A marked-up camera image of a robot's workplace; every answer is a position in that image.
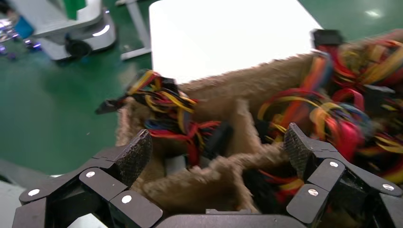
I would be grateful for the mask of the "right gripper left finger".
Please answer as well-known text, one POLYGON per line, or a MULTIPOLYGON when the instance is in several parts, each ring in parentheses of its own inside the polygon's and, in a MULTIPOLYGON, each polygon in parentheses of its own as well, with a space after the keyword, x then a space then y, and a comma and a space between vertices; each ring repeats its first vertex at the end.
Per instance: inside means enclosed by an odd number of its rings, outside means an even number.
POLYGON ((24 191, 15 228, 66 228, 85 215, 109 228, 151 228, 163 211, 130 190, 153 152, 152 138, 140 130, 126 145, 98 152, 78 169, 24 191))

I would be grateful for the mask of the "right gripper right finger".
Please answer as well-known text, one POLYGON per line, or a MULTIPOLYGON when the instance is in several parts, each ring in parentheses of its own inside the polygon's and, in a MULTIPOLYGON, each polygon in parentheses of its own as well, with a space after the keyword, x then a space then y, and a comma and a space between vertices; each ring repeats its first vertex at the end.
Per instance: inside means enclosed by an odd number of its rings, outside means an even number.
POLYGON ((291 123, 284 149, 304 185, 287 213, 308 228, 400 228, 403 191, 347 161, 331 144, 291 123))

